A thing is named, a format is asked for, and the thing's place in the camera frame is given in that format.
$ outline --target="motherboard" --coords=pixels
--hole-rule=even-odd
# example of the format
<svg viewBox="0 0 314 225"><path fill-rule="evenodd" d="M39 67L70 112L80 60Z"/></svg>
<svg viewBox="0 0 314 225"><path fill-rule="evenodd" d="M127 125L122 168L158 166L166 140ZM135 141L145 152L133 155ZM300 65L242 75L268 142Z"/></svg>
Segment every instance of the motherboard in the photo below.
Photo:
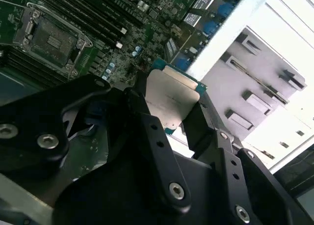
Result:
<svg viewBox="0 0 314 225"><path fill-rule="evenodd" d="M157 58L184 71L235 4L212 1L0 0L1 68L42 88L88 73L132 84Z"/></svg>

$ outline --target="silver screw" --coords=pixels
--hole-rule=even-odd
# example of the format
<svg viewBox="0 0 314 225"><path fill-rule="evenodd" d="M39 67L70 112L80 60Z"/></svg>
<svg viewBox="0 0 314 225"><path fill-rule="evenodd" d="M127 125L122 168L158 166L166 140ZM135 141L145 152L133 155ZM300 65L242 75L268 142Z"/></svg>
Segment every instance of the silver screw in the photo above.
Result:
<svg viewBox="0 0 314 225"><path fill-rule="evenodd" d="M78 45L79 47L83 46L83 45L84 45L84 41L81 40L81 39L79 39L77 45Z"/></svg>
<svg viewBox="0 0 314 225"><path fill-rule="evenodd" d="M104 84L102 81L99 81L99 80L96 80L96 79L95 79L95 83L96 83L98 86L105 86L105 84Z"/></svg>
<svg viewBox="0 0 314 225"><path fill-rule="evenodd" d="M245 224L250 223L250 216L249 216L249 214L246 212L246 210L245 210L244 208L242 208L240 205L237 205L235 211L236 211L237 216L238 216Z"/></svg>
<svg viewBox="0 0 314 225"><path fill-rule="evenodd" d="M249 154L249 156L251 156L252 158L254 158L254 154L251 151L247 151L247 153Z"/></svg>
<svg viewBox="0 0 314 225"><path fill-rule="evenodd" d="M184 190L183 190L182 186L180 186L176 182L170 183L169 191L170 191L171 195L178 200L181 200L184 198Z"/></svg>
<svg viewBox="0 0 314 225"><path fill-rule="evenodd" d="M13 124L0 124L0 139L10 139L15 137L18 133L18 128Z"/></svg>
<svg viewBox="0 0 314 225"><path fill-rule="evenodd" d="M37 144L44 149L54 149L59 144L59 140L55 135L43 134L37 139Z"/></svg>
<svg viewBox="0 0 314 225"><path fill-rule="evenodd" d="M34 11L33 18L38 18L38 17L39 17L39 13L37 11Z"/></svg>
<svg viewBox="0 0 314 225"><path fill-rule="evenodd" d="M223 139L228 139L228 136L225 133L220 133L220 136L222 136Z"/></svg>

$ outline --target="blue capacitor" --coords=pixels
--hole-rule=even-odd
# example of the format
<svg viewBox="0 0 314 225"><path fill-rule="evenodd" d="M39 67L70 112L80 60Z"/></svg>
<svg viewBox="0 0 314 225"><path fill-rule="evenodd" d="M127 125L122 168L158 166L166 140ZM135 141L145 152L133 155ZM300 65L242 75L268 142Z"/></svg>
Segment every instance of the blue capacitor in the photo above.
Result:
<svg viewBox="0 0 314 225"><path fill-rule="evenodd" d="M140 53L141 50L142 50L141 46L136 46L136 47L135 47L135 51L136 51L137 53Z"/></svg>
<svg viewBox="0 0 314 225"><path fill-rule="evenodd" d="M203 32L207 35L212 35L216 33L217 29L218 29L218 24L214 21L209 21L205 23Z"/></svg>
<svg viewBox="0 0 314 225"><path fill-rule="evenodd" d="M108 76L107 75L103 75L102 79L106 81L108 79Z"/></svg>
<svg viewBox="0 0 314 225"><path fill-rule="evenodd" d="M231 5L230 3L225 3L219 6L217 14L222 17L227 18L231 14L233 9L234 9L233 5Z"/></svg>

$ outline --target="black ram slot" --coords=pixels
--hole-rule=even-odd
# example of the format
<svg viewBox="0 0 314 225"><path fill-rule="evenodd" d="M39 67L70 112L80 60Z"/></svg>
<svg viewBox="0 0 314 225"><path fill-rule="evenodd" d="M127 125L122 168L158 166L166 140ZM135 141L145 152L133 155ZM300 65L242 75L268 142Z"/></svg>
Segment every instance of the black ram slot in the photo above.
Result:
<svg viewBox="0 0 314 225"><path fill-rule="evenodd" d="M27 75L28 78L32 78L33 80L36 80L42 84L45 84L47 87L57 86L55 83L53 83L47 79L43 79L43 77L40 76L39 74L37 74L35 71L33 71L31 69L27 69L25 66L23 66L23 63L20 63L16 60L10 59L7 66L10 68L14 68L14 69L18 70L20 73Z"/></svg>
<svg viewBox="0 0 314 225"><path fill-rule="evenodd" d="M32 66L31 64L26 63L23 59L9 57L7 66L15 67L15 69L18 69L20 72L27 73L28 76L32 76L34 79L48 84L49 86L57 86L65 83L56 79L53 76L49 76L46 73L41 72L39 67L36 67L34 65Z"/></svg>
<svg viewBox="0 0 314 225"><path fill-rule="evenodd" d="M132 14L127 12L125 9L121 8L117 4L114 3L115 0L103 0L104 3L108 4L110 7L112 7L114 10L119 12L124 18L126 18L128 21L132 22L137 27L142 27L143 23L138 20L136 17L134 17Z"/></svg>
<svg viewBox="0 0 314 225"><path fill-rule="evenodd" d="M117 19L117 14L113 14L112 10L110 9L110 7L107 7L106 5L103 4L103 1L101 0L77 0L82 4L86 4L88 8L90 8L90 10L92 10L94 13L97 13L97 16L100 18L104 18L105 20L107 20L109 23L111 23L113 26L117 27L119 31L121 31L122 28L125 28L125 24L121 23L118 19ZM107 10L100 10L96 5L102 5L104 7L107 7Z"/></svg>
<svg viewBox="0 0 314 225"><path fill-rule="evenodd" d="M21 51L12 49L12 52L8 54L8 57L12 61L18 61L19 63L22 63L25 68L34 71L36 74L40 75L48 81L53 82L56 85L67 82L66 77L51 70L50 68L46 67Z"/></svg>
<svg viewBox="0 0 314 225"><path fill-rule="evenodd" d="M122 33L120 29L118 29L115 25L111 24L109 21L104 19L103 17L96 14L93 10L91 10L88 6L84 5L78 0L64 0L68 3L71 2L71 7L73 7L77 13L81 13L86 16L88 19L92 19L95 25L97 25L100 29L104 29L108 34L110 34L112 39L120 39Z"/></svg>
<svg viewBox="0 0 314 225"><path fill-rule="evenodd" d="M115 48L116 43L111 40L110 38L106 37L104 34L102 34L100 31L96 30L93 26L89 24L90 21L86 22L82 20L77 15L71 13L69 10L63 7L62 3L59 3L57 0L42 0L45 2L49 7L51 7L53 10L57 11L58 13L62 15L66 15L67 17L71 16L71 20L76 23L77 25L81 26L84 31L92 34L93 36L99 38L112 48Z"/></svg>

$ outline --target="ram slot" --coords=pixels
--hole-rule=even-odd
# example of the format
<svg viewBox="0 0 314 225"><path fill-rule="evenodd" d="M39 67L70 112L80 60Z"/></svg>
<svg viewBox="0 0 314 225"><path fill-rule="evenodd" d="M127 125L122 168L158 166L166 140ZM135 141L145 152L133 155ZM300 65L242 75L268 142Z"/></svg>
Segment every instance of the ram slot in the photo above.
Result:
<svg viewBox="0 0 314 225"><path fill-rule="evenodd" d="M130 14L128 11L126 11L124 8L120 7L119 5L117 5L115 3L116 0L103 0L104 3L106 3L107 5L109 5L112 9L114 9L115 11L117 11L119 14L121 14L126 20L130 21L132 24L134 24L137 27L142 27L143 26L143 22L140 21L138 18L136 18L133 14Z"/></svg>
<svg viewBox="0 0 314 225"><path fill-rule="evenodd" d="M73 13L73 8L71 8L71 6L69 6L68 3L63 3L60 2L58 0L42 0L45 4L47 4L48 7L50 7L51 9L53 9L54 11L58 12L61 15L66 15L68 18L70 17L71 20L76 23L77 25L79 25L84 31L90 33L91 35L93 35L94 37L99 38L100 40L102 40L103 42L105 42L106 44L108 44L111 47L115 47L116 46L116 42L114 42L112 39L108 38L106 35L104 35L102 32L98 31L92 24L93 21L88 19L83 20L80 15L75 14L75 12Z"/></svg>
<svg viewBox="0 0 314 225"><path fill-rule="evenodd" d="M67 2L71 2L71 6L77 11L77 13L83 14L87 19L92 19L94 24L98 26L100 29L104 29L108 34L111 35L112 39L120 39L123 35L121 30L118 29L115 25L96 14L95 11L91 10L87 5L83 4L79 0L64 0Z"/></svg>
<svg viewBox="0 0 314 225"><path fill-rule="evenodd" d="M102 0L77 0L82 4L87 5L94 13L97 13L101 18L106 19L111 24L115 25L119 31L125 28L125 24L122 23L120 15L113 11L108 5L104 4Z"/></svg>
<svg viewBox="0 0 314 225"><path fill-rule="evenodd" d="M32 57L16 49L7 54L6 66L25 74L42 87L54 87L67 82L67 78L39 63Z"/></svg>

